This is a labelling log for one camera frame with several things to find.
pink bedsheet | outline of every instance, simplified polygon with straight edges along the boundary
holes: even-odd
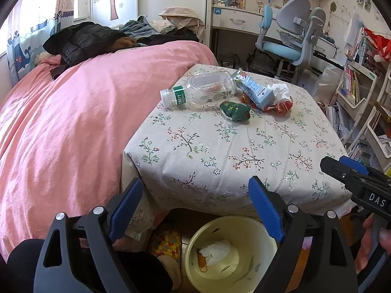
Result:
[[[89,59],[52,80],[52,57],[0,110],[0,248],[45,238],[56,213],[82,215],[120,191],[122,151],[170,88],[197,63],[196,42],[171,42]]]

black jacket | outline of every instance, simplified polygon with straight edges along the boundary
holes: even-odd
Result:
[[[60,54],[62,58],[61,68],[52,74],[53,79],[68,67],[105,54],[106,49],[121,37],[126,37],[126,34],[92,22],[72,25],[50,36],[43,45],[44,50],[52,55]]]

red bag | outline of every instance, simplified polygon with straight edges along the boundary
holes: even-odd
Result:
[[[381,35],[374,34],[369,29],[364,29],[365,33],[369,35],[369,37],[373,40],[377,50],[379,51],[379,55],[382,56],[386,62],[390,61],[390,52],[391,52],[391,40],[386,39]]]

clear plastic bottle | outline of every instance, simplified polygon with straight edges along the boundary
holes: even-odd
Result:
[[[234,96],[236,83],[227,71],[191,76],[183,86],[160,91],[165,108],[189,104],[200,108],[210,102]]]

floral tablecloth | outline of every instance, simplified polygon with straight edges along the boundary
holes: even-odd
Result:
[[[234,72],[195,65],[176,85],[193,74],[220,70]],[[281,83],[249,75],[264,86]],[[294,102],[289,114],[252,110],[245,123],[226,119],[220,103],[200,110],[164,109],[159,103],[124,149],[122,187],[138,175],[147,187],[127,234],[137,238],[160,210],[177,207],[257,217],[248,196],[253,175],[303,211],[333,209],[341,216],[350,210],[350,193],[319,167],[325,156],[346,155],[340,139],[309,93],[287,85]]]

